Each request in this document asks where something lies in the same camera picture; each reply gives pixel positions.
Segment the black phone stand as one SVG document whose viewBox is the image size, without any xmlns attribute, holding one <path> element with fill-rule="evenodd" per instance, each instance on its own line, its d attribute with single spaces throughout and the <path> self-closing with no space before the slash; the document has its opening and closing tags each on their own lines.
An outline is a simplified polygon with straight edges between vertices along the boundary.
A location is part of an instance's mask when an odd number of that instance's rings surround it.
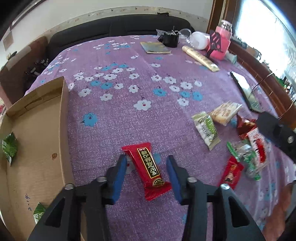
<svg viewBox="0 0 296 241">
<path fill-rule="evenodd" d="M 210 57 L 213 51 L 222 52 L 221 35 L 218 32 L 210 30 L 210 49 L 206 53 L 206 57 Z"/>
</svg>

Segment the small green snack packet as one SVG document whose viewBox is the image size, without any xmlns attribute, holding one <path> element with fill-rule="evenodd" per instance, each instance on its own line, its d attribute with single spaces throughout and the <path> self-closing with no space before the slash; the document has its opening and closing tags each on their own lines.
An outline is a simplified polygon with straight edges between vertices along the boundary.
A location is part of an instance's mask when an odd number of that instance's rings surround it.
<svg viewBox="0 0 296 241">
<path fill-rule="evenodd" d="M 39 220 L 42 218 L 45 212 L 46 212 L 46 207 L 43 204 L 38 203 L 33 212 L 33 218 L 36 224 L 39 222 Z"/>
</svg>

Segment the olive notebook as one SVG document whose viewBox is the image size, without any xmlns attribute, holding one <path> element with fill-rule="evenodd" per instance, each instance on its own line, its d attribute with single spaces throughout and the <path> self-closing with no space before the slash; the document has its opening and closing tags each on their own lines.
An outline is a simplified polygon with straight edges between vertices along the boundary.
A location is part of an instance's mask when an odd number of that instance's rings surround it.
<svg viewBox="0 0 296 241">
<path fill-rule="evenodd" d="M 140 44 L 147 54 L 171 54 L 171 50 L 161 42 L 140 42 Z"/>
</svg>

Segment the dark red foil snack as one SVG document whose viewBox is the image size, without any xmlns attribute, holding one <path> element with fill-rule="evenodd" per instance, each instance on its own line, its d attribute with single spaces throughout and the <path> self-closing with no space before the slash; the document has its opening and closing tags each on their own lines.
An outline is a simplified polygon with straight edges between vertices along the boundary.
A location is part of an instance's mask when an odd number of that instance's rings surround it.
<svg viewBox="0 0 296 241">
<path fill-rule="evenodd" d="M 257 128 L 256 119 L 249 120 L 237 114 L 236 130 L 238 133 L 238 137 L 244 140 L 247 137 L 247 133 L 254 128 Z"/>
</svg>

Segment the white round jar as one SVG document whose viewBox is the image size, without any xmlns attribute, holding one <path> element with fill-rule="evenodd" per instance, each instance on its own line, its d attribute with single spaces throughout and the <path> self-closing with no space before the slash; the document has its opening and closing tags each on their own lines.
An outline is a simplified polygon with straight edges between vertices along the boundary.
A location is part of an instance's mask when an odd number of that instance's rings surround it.
<svg viewBox="0 0 296 241">
<path fill-rule="evenodd" d="M 210 35 L 202 32 L 193 32 L 189 37 L 190 45 L 197 50 L 205 50 L 210 45 Z"/>
</svg>

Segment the red black-label snack bar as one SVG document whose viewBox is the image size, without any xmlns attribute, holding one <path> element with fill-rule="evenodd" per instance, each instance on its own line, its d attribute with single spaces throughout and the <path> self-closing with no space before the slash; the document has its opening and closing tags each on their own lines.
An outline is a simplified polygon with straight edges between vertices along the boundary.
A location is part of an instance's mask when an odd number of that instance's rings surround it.
<svg viewBox="0 0 296 241">
<path fill-rule="evenodd" d="M 151 143 L 141 143 L 122 147 L 128 155 L 144 185 L 144 196 L 147 201 L 152 201 L 171 190 L 170 182 L 163 180 L 161 172 L 152 156 Z"/>
</svg>

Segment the eyeglasses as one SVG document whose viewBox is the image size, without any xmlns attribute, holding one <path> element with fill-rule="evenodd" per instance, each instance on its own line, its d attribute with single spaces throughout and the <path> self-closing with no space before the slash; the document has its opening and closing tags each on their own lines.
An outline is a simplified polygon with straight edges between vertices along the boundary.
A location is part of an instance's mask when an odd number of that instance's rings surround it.
<svg viewBox="0 0 296 241">
<path fill-rule="evenodd" d="M 255 79 L 267 94 L 269 100 L 278 114 L 279 119 L 287 125 L 295 125 L 295 105 L 291 101 L 284 88 L 278 83 L 273 73 L 264 78 L 255 74 Z"/>
</svg>

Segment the black mug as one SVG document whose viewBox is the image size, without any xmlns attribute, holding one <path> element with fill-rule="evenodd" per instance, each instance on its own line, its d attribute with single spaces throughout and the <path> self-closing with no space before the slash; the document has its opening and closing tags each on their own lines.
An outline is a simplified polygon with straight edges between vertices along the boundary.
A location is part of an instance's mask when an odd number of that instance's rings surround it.
<svg viewBox="0 0 296 241">
<path fill-rule="evenodd" d="M 156 29 L 156 31 L 159 42 L 163 43 L 166 47 L 177 48 L 179 44 L 179 32 L 175 30 L 175 26 L 173 26 L 173 29 L 170 31 L 158 29 Z"/>
</svg>

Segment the green clear candy wrapper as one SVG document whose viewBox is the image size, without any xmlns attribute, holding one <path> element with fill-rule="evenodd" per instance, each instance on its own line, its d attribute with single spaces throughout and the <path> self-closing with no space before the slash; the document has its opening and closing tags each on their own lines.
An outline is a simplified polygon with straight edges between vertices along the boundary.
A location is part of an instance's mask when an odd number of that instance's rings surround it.
<svg viewBox="0 0 296 241">
<path fill-rule="evenodd" d="M 257 158 L 249 141 L 227 142 L 227 148 L 237 162 L 244 166 L 245 174 L 255 181 L 261 179 L 258 168 L 255 166 Z"/>
</svg>

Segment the pink thermos bottle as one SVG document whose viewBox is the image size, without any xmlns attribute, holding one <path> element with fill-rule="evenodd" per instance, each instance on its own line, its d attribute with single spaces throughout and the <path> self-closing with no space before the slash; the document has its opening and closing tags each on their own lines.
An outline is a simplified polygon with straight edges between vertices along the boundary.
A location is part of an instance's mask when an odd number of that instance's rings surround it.
<svg viewBox="0 0 296 241">
<path fill-rule="evenodd" d="M 221 35 L 222 52 L 213 51 L 210 57 L 218 60 L 223 60 L 230 46 L 230 39 L 232 36 L 232 24 L 227 20 L 221 20 L 221 22 L 216 27 L 215 32 L 218 32 Z"/>
</svg>

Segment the beige wafer snack pack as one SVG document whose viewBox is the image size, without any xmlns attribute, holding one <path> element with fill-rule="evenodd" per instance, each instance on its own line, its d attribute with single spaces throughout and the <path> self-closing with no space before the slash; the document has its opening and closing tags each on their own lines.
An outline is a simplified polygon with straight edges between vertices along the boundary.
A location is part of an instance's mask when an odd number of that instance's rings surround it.
<svg viewBox="0 0 296 241">
<path fill-rule="evenodd" d="M 242 104 L 236 102 L 226 102 L 210 112 L 210 117 L 213 121 L 227 126 L 229 121 L 241 110 Z"/>
</svg>

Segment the green white snack packet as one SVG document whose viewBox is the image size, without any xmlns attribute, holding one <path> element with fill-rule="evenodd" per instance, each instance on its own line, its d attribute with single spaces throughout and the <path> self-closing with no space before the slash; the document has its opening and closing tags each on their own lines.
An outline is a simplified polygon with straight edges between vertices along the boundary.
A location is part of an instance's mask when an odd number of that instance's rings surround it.
<svg viewBox="0 0 296 241">
<path fill-rule="evenodd" d="M 214 121 L 205 111 L 197 113 L 191 116 L 191 118 L 204 143 L 211 151 L 218 143 L 220 143 L 220 138 L 214 125 Z"/>
</svg>

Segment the small wall plaque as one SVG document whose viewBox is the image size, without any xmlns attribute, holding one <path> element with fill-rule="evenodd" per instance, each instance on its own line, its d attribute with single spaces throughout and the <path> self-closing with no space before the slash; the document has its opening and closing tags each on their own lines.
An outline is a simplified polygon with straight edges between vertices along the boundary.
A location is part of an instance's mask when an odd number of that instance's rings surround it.
<svg viewBox="0 0 296 241">
<path fill-rule="evenodd" d="M 7 49 L 14 43 L 12 32 L 9 32 L 3 40 L 4 49 Z"/>
</svg>

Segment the green peas snack packet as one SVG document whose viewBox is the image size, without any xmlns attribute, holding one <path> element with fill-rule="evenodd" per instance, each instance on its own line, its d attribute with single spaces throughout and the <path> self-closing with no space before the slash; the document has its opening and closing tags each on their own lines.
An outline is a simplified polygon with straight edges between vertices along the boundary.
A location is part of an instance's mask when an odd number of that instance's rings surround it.
<svg viewBox="0 0 296 241">
<path fill-rule="evenodd" d="M 18 151 L 18 141 L 13 132 L 8 134 L 2 141 L 3 153 L 11 166 L 14 157 Z"/>
</svg>

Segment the white red snack sachet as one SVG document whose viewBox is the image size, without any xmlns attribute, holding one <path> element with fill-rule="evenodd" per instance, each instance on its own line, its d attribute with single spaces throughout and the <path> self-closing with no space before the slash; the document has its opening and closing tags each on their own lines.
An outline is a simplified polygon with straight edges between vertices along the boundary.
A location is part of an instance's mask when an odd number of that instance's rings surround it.
<svg viewBox="0 0 296 241">
<path fill-rule="evenodd" d="M 268 164 L 268 154 L 266 150 L 266 141 L 264 136 L 259 132 L 258 128 L 254 128 L 247 133 L 247 138 L 256 154 L 255 167 L 262 170 Z"/>
</svg>

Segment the black sofa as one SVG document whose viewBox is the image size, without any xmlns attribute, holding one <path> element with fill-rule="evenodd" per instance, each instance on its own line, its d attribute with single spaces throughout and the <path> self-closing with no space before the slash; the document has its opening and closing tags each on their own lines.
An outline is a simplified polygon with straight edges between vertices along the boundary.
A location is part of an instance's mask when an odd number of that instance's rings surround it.
<svg viewBox="0 0 296 241">
<path fill-rule="evenodd" d="M 55 33 L 46 47 L 46 56 L 52 61 L 63 50 L 90 40 L 128 35 L 155 35 L 156 30 L 172 29 L 194 30 L 187 20 L 170 16 L 168 13 L 102 18 Z"/>
</svg>

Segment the red portrait snack packet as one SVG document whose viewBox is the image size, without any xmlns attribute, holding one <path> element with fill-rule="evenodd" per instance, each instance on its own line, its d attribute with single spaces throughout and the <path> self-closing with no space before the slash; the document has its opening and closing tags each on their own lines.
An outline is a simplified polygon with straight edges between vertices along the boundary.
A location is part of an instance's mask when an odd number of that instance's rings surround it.
<svg viewBox="0 0 296 241">
<path fill-rule="evenodd" d="M 219 185 L 227 184 L 234 190 L 237 186 L 243 169 L 244 166 L 240 162 L 238 162 L 234 156 L 231 156 L 225 167 Z"/>
</svg>

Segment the purple floral tablecloth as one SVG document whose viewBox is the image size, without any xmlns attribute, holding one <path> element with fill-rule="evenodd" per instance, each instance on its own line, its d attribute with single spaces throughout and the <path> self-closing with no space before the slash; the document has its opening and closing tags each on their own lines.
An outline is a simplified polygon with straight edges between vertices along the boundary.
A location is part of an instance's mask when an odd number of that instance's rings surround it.
<svg viewBox="0 0 296 241">
<path fill-rule="evenodd" d="M 110 37 L 87 41 L 54 54 L 49 66 L 25 94 L 63 76 L 69 88 L 68 140 L 76 185 L 88 184 L 113 166 L 121 147 L 150 142 L 157 165 L 168 180 L 166 158 L 173 155 L 190 175 L 217 186 L 229 160 L 227 142 L 237 142 L 236 116 L 227 126 L 215 123 L 220 143 L 209 150 L 191 119 L 226 102 L 242 104 L 239 115 L 252 113 L 230 72 L 257 81 L 241 65 L 217 61 L 211 72 L 182 51 L 147 54 L 140 42 L 155 36 Z M 270 145 L 259 181 L 244 172 L 234 189 L 263 231 L 280 192 L 295 179 L 292 161 Z M 181 240 L 187 207 L 171 191 L 146 201 L 144 185 L 128 164 L 120 199 L 107 206 L 112 240 Z"/>
</svg>

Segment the cardboard tray box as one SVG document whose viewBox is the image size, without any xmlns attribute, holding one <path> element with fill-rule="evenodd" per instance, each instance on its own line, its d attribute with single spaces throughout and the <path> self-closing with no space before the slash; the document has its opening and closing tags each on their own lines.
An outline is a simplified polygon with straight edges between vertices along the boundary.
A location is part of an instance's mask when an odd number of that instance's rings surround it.
<svg viewBox="0 0 296 241">
<path fill-rule="evenodd" d="M 51 80 L 13 104 L 1 122 L 1 138 L 13 133 L 14 159 L 1 155 L 1 220 L 14 240 L 35 227 L 37 204 L 49 206 L 66 182 L 73 182 L 68 147 L 68 87 Z"/>
</svg>

